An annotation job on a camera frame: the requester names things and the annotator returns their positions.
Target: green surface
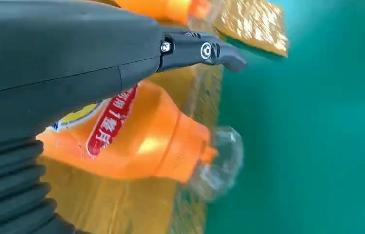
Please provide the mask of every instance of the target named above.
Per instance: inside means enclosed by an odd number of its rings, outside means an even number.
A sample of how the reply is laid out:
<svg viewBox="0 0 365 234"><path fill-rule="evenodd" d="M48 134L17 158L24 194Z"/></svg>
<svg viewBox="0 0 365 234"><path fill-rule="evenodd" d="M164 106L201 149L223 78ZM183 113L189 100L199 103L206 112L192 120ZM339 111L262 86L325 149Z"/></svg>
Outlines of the green surface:
<svg viewBox="0 0 365 234"><path fill-rule="evenodd" d="M247 49L246 72L226 72L220 125L245 166L206 233L365 234L365 0L271 2L289 58Z"/></svg>

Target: bottle label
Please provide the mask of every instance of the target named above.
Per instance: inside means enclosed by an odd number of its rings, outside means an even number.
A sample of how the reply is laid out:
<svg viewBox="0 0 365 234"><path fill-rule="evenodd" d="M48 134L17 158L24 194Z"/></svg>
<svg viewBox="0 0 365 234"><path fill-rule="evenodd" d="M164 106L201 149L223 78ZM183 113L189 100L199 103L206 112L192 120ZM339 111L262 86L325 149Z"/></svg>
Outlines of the bottle label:
<svg viewBox="0 0 365 234"><path fill-rule="evenodd" d="M102 149L111 144L115 136L119 134L119 130L132 109L137 88L138 85L135 85L108 100L108 105L99 116L86 142L86 150L91 158L96 158Z"/></svg>
<svg viewBox="0 0 365 234"><path fill-rule="evenodd" d="M61 120L48 127L48 129L59 132L62 129L67 129L80 124L96 114L102 106L103 102L87 105L78 111L66 115Z"/></svg>

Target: red label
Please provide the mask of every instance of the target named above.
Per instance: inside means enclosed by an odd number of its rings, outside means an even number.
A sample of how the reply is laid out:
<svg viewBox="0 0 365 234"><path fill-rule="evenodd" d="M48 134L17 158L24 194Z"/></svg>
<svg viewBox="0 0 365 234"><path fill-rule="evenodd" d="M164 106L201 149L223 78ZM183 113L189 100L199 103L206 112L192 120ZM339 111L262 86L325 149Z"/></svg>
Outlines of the red label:
<svg viewBox="0 0 365 234"><path fill-rule="evenodd" d="M108 106L100 115L86 143L86 149L91 158L96 158L102 149L111 144L118 135L132 108L137 88L138 85L135 85L109 100Z"/></svg>

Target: clear plastic cap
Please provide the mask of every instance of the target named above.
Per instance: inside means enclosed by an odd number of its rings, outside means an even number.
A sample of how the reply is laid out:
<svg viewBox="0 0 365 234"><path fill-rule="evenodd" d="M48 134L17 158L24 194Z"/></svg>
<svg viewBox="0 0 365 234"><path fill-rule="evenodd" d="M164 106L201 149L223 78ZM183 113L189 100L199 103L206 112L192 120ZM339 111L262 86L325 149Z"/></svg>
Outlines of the clear plastic cap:
<svg viewBox="0 0 365 234"><path fill-rule="evenodd" d="M198 162L188 182L207 202L215 201L233 188L244 160L241 136L232 127L215 128L212 147L218 156L209 164Z"/></svg>

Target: orange lid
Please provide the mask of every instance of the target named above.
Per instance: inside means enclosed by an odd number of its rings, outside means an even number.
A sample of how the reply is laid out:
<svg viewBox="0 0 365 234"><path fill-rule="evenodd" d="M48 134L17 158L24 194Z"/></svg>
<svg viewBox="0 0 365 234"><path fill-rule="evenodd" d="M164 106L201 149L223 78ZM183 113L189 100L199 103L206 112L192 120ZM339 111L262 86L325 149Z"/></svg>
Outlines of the orange lid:
<svg viewBox="0 0 365 234"><path fill-rule="evenodd" d="M211 6L208 0L168 0L167 12L171 20L186 24L188 15L203 19Z"/></svg>
<svg viewBox="0 0 365 234"><path fill-rule="evenodd" d="M209 146L210 135L207 127L181 113L156 176L186 183L199 161L211 163L217 156Z"/></svg>

